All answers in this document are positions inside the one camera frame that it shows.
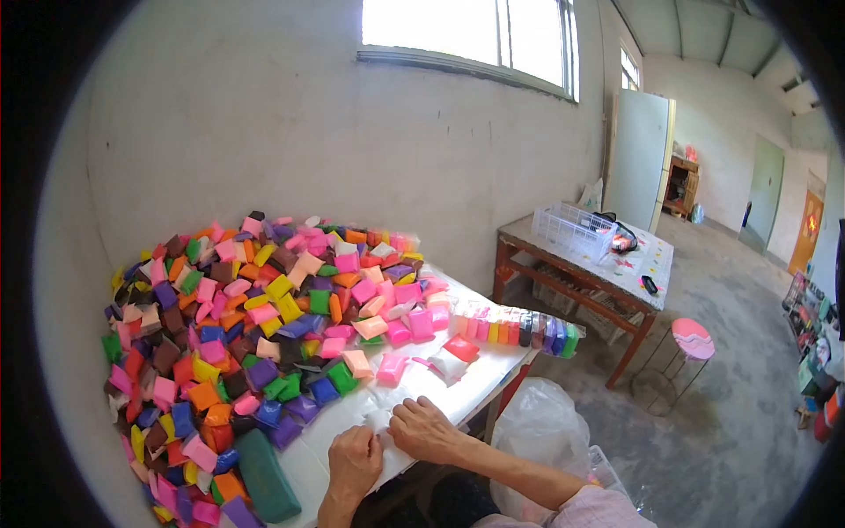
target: refrigerator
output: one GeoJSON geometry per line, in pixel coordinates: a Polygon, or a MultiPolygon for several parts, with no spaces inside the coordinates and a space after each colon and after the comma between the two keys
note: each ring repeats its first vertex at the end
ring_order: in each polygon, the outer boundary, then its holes
{"type": "Polygon", "coordinates": [[[675,128],[675,101],[619,91],[613,104],[608,180],[602,211],[654,233],[666,185],[675,128]]]}

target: person's left hand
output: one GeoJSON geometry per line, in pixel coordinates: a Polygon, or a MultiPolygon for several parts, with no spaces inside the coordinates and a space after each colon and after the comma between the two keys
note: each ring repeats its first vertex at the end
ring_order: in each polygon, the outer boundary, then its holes
{"type": "Polygon", "coordinates": [[[369,427],[354,426],[337,435],[329,448],[326,500],[354,511],[381,475],[383,451],[369,427]]]}

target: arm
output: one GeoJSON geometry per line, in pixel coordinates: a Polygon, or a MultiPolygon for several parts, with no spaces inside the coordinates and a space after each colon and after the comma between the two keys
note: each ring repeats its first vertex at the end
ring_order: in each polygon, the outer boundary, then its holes
{"type": "Polygon", "coordinates": [[[383,449],[369,427],[355,426],[329,448],[329,489],[317,512],[318,528],[349,528],[358,505],[381,475],[383,449]]]}
{"type": "Polygon", "coordinates": [[[508,455],[458,431],[425,396],[393,408],[388,433],[418,460],[451,464],[515,489],[544,508],[557,510],[586,481],[564,471],[508,455]]]}

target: white plastic basket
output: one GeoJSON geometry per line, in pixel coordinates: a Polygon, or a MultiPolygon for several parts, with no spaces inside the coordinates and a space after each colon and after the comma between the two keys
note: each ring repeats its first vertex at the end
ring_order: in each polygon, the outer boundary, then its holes
{"type": "Polygon", "coordinates": [[[616,471],[610,465],[608,457],[604,456],[602,448],[597,445],[590,446],[590,473],[604,489],[620,492],[630,500],[628,492],[625,491],[625,486],[622,485],[622,481],[619,480],[616,471]]]}
{"type": "Polygon", "coordinates": [[[534,210],[531,233],[598,261],[610,249],[616,224],[573,205],[557,202],[534,210]]]}

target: white table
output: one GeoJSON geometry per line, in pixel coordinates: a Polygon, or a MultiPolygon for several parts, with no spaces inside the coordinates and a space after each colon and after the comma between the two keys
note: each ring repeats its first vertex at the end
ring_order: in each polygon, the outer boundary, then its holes
{"type": "MultiPolygon", "coordinates": [[[[447,294],[452,300],[472,299],[493,305],[487,298],[451,279],[442,271],[425,266],[422,268],[447,280],[447,294]]],[[[422,344],[409,344],[394,349],[388,344],[368,347],[370,366],[377,370],[382,352],[394,351],[408,357],[428,358],[450,338],[448,330],[436,333],[434,340],[422,344]]],[[[363,424],[363,415],[377,409],[390,410],[405,398],[427,396],[455,425],[472,418],[486,404],[496,398],[520,371],[520,367],[533,360],[537,350],[491,343],[481,346],[479,358],[470,365],[460,381],[447,387],[443,379],[418,362],[409,361],[399,387],[388,388],[375,379],[361,382],[343,399],[329,404],[313,422],[308,424],[299,438],[278,454],[281,469],[293,487],[301,514],[278,526],[311,527],[317,525],[317,509],[329,486],[329,446],[335,435],[353,425],[363,424]]],[[[398,450],[389,435],[385,435],[384,470],[373,490],[409,468],[415,460],[398,450]]]]}

